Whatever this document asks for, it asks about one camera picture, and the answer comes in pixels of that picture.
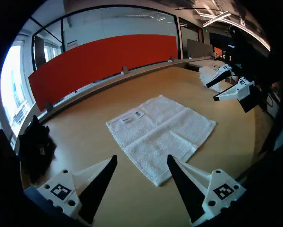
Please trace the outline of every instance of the towel label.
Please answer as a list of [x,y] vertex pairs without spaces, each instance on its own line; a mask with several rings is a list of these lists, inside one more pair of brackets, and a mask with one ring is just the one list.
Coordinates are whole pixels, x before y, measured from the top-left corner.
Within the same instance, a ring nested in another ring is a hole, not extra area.
[[141,111],[136,111],[134,114],[135,114],[138,118],[141,118],[141,117],[144,115],[144,113],[141,112]]
[[128,116],[123,117],[123,118],[121,119],[122,123],[128,123],[128,122],[130,122],[131,120],[132,120],[132,118],[130,118],[130,117],[128,117]]

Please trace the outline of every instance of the white cloth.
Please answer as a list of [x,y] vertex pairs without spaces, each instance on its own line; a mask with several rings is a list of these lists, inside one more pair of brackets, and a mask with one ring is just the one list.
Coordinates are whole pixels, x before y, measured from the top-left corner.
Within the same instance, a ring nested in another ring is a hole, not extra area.
[[[217,70],[211,69],[208,66],[199,68],[199,78],[205,87],[206,84],[209,83],[216,74],[217,74]],[[223,89],[219,86],[219,83],[214,84],[212,87],[210,87],[210,89],[213,89],[217,92],[222,92]]]
[[106,124],[131,161],[159,186],[171,176],[167,155],[186,162],[216,122],[160,95]]

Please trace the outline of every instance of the red panel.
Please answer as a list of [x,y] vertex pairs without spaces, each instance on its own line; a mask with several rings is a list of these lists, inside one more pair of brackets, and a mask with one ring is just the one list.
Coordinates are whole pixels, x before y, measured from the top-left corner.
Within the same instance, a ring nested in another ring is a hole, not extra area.
[[222,50],[221,49],[218,49],[217,47],[214,47],[214,50],[215,52],[218,54],[218,55],[222,55]]
[[177,58],[175,36],[128,35],[90,42],[53,58],[29,76],[41,111],[69,93],[128,69]]

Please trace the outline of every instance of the window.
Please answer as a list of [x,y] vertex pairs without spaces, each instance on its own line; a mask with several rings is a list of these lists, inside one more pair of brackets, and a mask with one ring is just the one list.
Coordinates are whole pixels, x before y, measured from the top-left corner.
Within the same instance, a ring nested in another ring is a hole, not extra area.
[[52,45],[50,45],[50,46],[45,45],[44,46],[45,61],[48,62],[49,60],[52,60],[53,58],[58,56],[59,55],[58,49],[60,49],[60,48],[59,47],[55,48]]
[[202,33],[202,29],[182,18],[179,18],[179,24],[181,30],[183,58],[188,58],[188,39],[196,42],[202,41],[202,35],[199,37],[199,32]]
[[22,47],[23,42],[13,45],[3,63],[0,77],[0,91],[2,104],[7,119],[15,136],[18,136],[23,120],[27,116],[30,105],[26,99],[28,94],[23,91],[22,85]]

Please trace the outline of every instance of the wooden table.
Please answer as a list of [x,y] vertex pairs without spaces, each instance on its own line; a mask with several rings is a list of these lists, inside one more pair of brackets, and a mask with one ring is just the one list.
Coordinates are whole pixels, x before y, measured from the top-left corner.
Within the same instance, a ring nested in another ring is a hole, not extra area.
[[225,65],[225,63],[222,62],[222,61],[219,61],[219,60],[214,61],[214,60],[208,59],[208,60],[203,60],[203,61],[190,62],[189,65],[196,66],[196,67],[208,66],[208,67],[217,71],[218,67],[214,67],[214,66],[217,65],[217,66],[221,67],[221,66]]
[[244,113],[237,100],[214,102],[216,92],[202,85],[198,72],[171,67],[119,84],[46,124],[57,149],[42,182],[64,168],[76,172],[117,155],[118,165],[95,215],[94,227],[190,226],[174,180],[156,187],[125,155],[105,124],[160,94],[217,122],[189,164],[207,172],[221,168],[234,178],[250,166],[255,144],[254,111]]

